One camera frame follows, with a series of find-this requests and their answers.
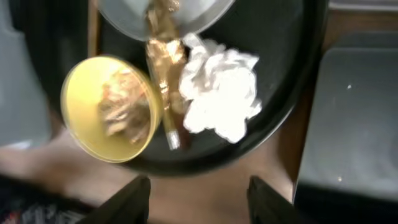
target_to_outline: gray bin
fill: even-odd
[[[11,24],[8,0],[0,0],[0,147],[27,149],[50,139],[49,111],[24,35]]]

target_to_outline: gold foil wrapper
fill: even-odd
[[[171,12],[178,10],[178,7],[176,0],[152,0],[146,14],[150,31],[146,46],[147,61],[150,75],[162,96],[163,123],[171,150],[190,145],[189,133],[183,127],[187,107],[178,90],[187,58],[171,16]]]
[[[107,136],[123,134],[131,144],[145,141],[150,111],[142,84],[131,70],[117,71],[103,85],[99,114]]]

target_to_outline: gray container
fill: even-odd
[[[30,62],[24,35],[0,0],[0,146],[27,149],[51,137],[49,110]]]
[[[361,11],[398,11],[398,0],[330,0],[330,8]]]
[[[296,197],[305,198],[301,190],[311,186],[317,194],[329,190],[398,203],[396,43],[396,32],[351,34],[323,57]],[[311,196],[333,203],[325,194]],[[346,198],[353,208],[360,202]]]

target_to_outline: crumpled paper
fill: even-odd
[[[237,143],[246,135],[246,120],[262,109],[253,71],[259,57],[227,50],[195,34],[187,34],[183,43],[191,53],[182,71],[180,93],[192,101],[183,125],[191,133],[214,129]]]

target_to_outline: white plate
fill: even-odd
[[[180,0],[174,14],[180,35],[199,33],[214,24],[235,0]],[[99,0],[104,17],[122,33],[144,41],[147,39],[145,11],[149,0]]]

